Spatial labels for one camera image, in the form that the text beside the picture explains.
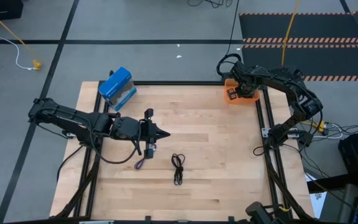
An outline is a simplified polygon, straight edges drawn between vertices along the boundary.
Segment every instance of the black metal frame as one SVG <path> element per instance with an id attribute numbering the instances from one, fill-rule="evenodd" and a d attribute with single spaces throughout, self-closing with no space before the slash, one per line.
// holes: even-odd
<path id="1" fill-rule="evenodd" d="M 210 85 L 224 85 L 224 82 L 222 81 L 211 81 L 211 82 L 198 82 L 198 81 L 136 81 L 134 82 L 135 85 L 201 85 L 201 86 L 210 86 Z M 268 122 L 269 122 L 269 126 L 272 127 L 274 126 L 274 120 L 273 120 L 273 112 L 272 112 L 272 107 L 270 105 L 270 98 L 269 98 L 269 93 L 267 92 L 267 89 L 265 88 L 263 90 L 264 92 L 264 100 L 265 100 L 265 106 L 266 106 L 266 110 L 267 110 L 267 116 L 268 116 Z M 96 100 L 95 100 L 95 104 L 94 104 L 94 111 L 99 111 L 99 106 L 101 103 L 101 95 L 99 94 L 99 92 L 97 92 L 96 94 Z M 260 134 L 261 134 L 261 138 L 262 138 L 262 142 L 264 142 L 264 138 L 262 136 L 262 128 L 265 127 L 265 123 L 264 123 L 264 116 L 263 116 L 263 112 L 262 112 L 262 106 L 260 104 L 260 100 L 257 100 L 256 102 L 256 108 L 257 108 L 257 114 L 258 114 L 258 120 L 259 120 L 259 126 L 260 126 Z M 108 111 L 108 106 L 105 103 L 104 104 L 104 108 L 103 108 L 103 112 L 107 112 Z M 99 151 L 101 151 L 102 148 L 102 143 L 100 144 L 100 148 L 98 149 Z M 269 154 L 269 148 L 266 147 L 266 145 L 264 144 L 264 150 L 265 152 L 268 153 L 264 153 L 264 157 L 265 157 L 265 164 L 267 166 L 267 164 L 272 162 L 272 158 L 270 157 Z M 279 150 L 274 150 L 275 153 L 275 162 L 277 164 L 277 170 L 280 176 L 280 180 L 283 183 L 284 186 L 287 186 L 286 184 L 286 180 L 285 180 L 285 175 L 284 175 L 284 169 L 283 169 L 283 165 L 282 165 L 282 158 L 280 155 L 280 151 Z M 21 222 L 21 223 L 63 223 L 65 220 L 68 222 L 78 222 L 78 221 L 89 221 L 91 218 L 91 214 L 92 214 L 92 208 L 93 208 L 93 202 L 94 202 L 94 194 L 96 191 L 96 183 L 97 183 L 97 179 L 98 179 L 98 171 L 99 171 L 99 162 L 100 162 L 100 158 L 98 156 L 95 155 L 94 158 L 94 163 L 93 163 L 93 168 L 92 168 L 92 174 L 88 174 L 88 168 L 89 168 L 89 163 L 90 163 L 90 157 L 91 157 L 91 149 L 87 148 L 86 149 L 86 153 L 84 156 L 84 163 L 83 163 L 83 167 L 81 170 L 81 178 L 80 178 L 80 188 L 84 189 L 84 190 L 79 190 L 80 192 L 77 192 L 75 197 L 76 197 L 76 205 L 74 208 L 74 213 L 73 213 L 73 217 L 66 217 L 66 218 L 51 218 L 49 220 L 37 220 L 37 221 L 32 221 L 32 222 Z M 90 181 L 86 181 L 86 178 L 92 175 L 91 180 Z M 279 203 L 278 203 L 278 196 L 277 196 L 277 190 L 275 187 L 275 182 L 274 180 L 269 176 L 268 177 L 268 181 L 269 181 L 269 187 L 270 187 L 270 195 L 272 198 L 272 205 L 273 208 L 275 210 L 277 210 Z M 88 201 L 86 203 L 86 213 L 84 217 L 80 217 L 80 210 L 81 210 L 81 206 L 82 206 L 82 194 L 85 191 L 85 188 L 87 188 L 88 184 L 90 185 L 89 188 L 89 195 L 88 195 Z M 285 207 L 290 207 L 288 200 L 283 197 L 283 201 L 284 201 L 284 205 Z M 292 214 L 289 212 L 287 213 L 289 218 L 292 218 Z M 176 223 L 176 221 L 151 221 L 151 217 L 150 216 L 146 216 L 145 220 L 115 220 L 114 223 Z M 188 223 L 202 223 L 202 224 L 223 224 L 223 223 L 236 223 L 234 221 L 234 217 L 228 217 L 228 221 L 227 222 L 188 222 Z"/>

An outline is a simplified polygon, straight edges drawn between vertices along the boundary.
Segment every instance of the blue box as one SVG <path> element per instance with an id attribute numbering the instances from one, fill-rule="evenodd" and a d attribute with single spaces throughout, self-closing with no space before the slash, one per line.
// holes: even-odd
<path id="1" fill-rule="evenodd" d="M 136 88 L 131 73 L 120 67 L 99 87 L 99 92 L 109 106 L 115 111 L 119 111 L 136 93 Z"/>

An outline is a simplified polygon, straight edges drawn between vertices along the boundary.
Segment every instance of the wooden tabletop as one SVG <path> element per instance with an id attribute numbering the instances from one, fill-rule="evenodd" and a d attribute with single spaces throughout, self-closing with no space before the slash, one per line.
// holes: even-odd
<path id="1" fill-rule="evenodd" d="M 97 86 L 98 82 L 82 83 L 78 110 L 92 112 Z M 290 117 L 285 94 L 269 89 L 269 96 L 274 120 L 282 123 Z M 153 122 L 171 136 L 157 142 L 154 158 L 141 170 L 134 169 L 141 159 L 137 154 L 121 165 L 101 161 L 92 219 L 144 220 L 150 215 L 152 220 L 239 220 L 248 218 L 245 209 L 252 202 L 272 203 L 264 157 L 252 153 L 262 145 L 254 103 L 227 105 L 221 86 L 137 86 L 120 113 L 141 119 L 147 108 L 154 109 Z M 286 144 L 297 147 L 294 140 Z M 76 148 L 78 141 L 68 140 L 65 157 Z M 103 156 L 109 160 L 123 160 L 132 150 L 131 142 L 104 139 Z M 186 156 L 181 186 L 173 184 L 173 153 Z M 289 191 L 313 215 L 299 154 L 285 146 L 281 153 Z M 82 150 L 64 165 L 51 215 L 60 212 L 77 190 L 84 154 Z"/>

